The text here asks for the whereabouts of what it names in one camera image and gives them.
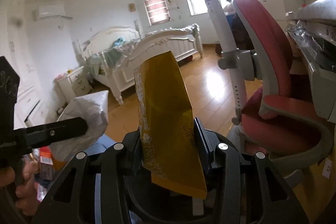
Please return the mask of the person left hand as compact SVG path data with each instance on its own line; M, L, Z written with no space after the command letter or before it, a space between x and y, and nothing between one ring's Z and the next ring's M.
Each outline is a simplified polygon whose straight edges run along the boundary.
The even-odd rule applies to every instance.
M22 170L23 183L15 189L15 194L18 198L15 206L26 216L34 215L39 206L34 176L37 171L38 164L34 161L26 160ZM15 172L11 167L1 169L1 187L11 184L14 180Z

